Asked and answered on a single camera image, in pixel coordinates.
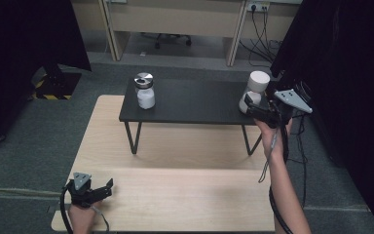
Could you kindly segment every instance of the silver lid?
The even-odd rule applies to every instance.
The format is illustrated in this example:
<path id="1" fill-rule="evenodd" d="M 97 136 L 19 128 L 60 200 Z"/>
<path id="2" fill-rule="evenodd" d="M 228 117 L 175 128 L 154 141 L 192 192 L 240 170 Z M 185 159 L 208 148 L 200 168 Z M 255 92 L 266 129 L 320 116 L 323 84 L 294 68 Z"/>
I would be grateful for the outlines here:
<path id="1" fill-rule="evenodd" d="M 134 78 L 135 86 L 138 89 L 148 89 L 153 86 L 153 75 L 150 73 L 138 73 Z"/>

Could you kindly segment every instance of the wooden tabletop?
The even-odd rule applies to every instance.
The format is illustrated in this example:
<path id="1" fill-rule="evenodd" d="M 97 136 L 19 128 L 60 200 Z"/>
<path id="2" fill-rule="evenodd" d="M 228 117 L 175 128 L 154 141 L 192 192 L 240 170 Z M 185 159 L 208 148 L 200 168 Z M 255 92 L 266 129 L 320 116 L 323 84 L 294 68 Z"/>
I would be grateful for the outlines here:
<path id="1" fill-rule="evenodd" d="M 265 157 L 249 157 L 241 126 L 145 123 L 132 155 L 122 96 L 99 97 L 71 169 L 93 176 L 92 188 L 114 179 L 102 203 L 113 231 L 273 231 L 269 173 L 258 183 Z M 260 132 L 247 127 L 249 141 Z M 69 203 L 67 194 L 65 202 Z M 56 212 L 52 228 L 65 227 Z M 105 230 L 100 216 L 94 230 Z"/>

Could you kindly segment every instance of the table leg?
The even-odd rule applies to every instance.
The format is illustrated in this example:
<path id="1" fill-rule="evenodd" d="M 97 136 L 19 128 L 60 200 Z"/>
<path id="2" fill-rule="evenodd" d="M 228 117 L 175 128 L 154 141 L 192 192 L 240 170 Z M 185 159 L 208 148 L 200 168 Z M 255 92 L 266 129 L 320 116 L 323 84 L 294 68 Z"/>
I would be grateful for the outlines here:
<path id="1" fill-rule="evenodd" d="M 262 140 L 262 135 L 259 136 L 253 148 L 250 149 L 250 145 L 248 144 L 247 132 L 245 131 L 245 125 L 242 125 L 242 130 L 243 130 L 243 135 L 244 135 L 245 147 L 247 148 L 247 154 L 248 156 L 251 156 L 254 150 L 257 148 L 257 145 L 259 145 L 260 140 Z"/>
<path id="2" fill-rule="evenodd" d="M 132 154 L 136 154 L 136 150 L 138 148 L 139 133 L 141 132 L 141 124 L 142 124 L 142 122 L 138 122 L 138 128 L 136 130 L 136 136 L 135 136 L 135 143 L 133 143 L 133 141 L 132 141 L 132 136 L 131 136 L 131 130 L 130 130 L 129 122 L 124 122 L 124 124 L 126 125 L 126 131 L 127 131 L 127 136 L 129 137 L 131 152 L 132 152 Z"/>

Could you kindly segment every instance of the white container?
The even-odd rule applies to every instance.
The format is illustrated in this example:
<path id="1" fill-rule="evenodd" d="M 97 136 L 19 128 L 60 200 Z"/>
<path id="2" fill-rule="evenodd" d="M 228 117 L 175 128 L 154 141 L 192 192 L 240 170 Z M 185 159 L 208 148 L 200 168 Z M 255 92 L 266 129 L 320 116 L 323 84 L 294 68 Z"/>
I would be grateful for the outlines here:
<path id="1" fill-rule="evenodd" d="M 134 78 L 134 83 L 139 107 L 143 109 L 153 107 L 156 104 L 153 75 L 145 72 L 138 73 Z"/>
<path id="2" fill-rule="evenodd" d="M 253 104 L 258 105 L 262 98 L 262 93 L 266 90 L 270 82 L 270 76 L 263 71 L 253 71 L 250 73 L 247 81 L 247 87 L 244 90 L 242 98 L 239 101 L 239 109 L 245 114 L 247 112 L 248 106 L 244 102 L 244 98 L 248 95 Z"/>

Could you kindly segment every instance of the power outlet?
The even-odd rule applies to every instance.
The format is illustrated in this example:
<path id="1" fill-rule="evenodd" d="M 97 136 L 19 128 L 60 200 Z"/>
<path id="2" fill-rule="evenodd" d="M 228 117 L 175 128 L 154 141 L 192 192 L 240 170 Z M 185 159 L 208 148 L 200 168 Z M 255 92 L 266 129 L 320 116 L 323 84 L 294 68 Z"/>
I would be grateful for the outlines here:
<path id="1" fill-rule="evenodd" d="M 247 5 L 247 10 L 252 11 L 251 7 L 256 6 L 255 12 L 268 12 L 270 7 L 270 2 L 261 2 L 261 1 L 250 1 Z"/>

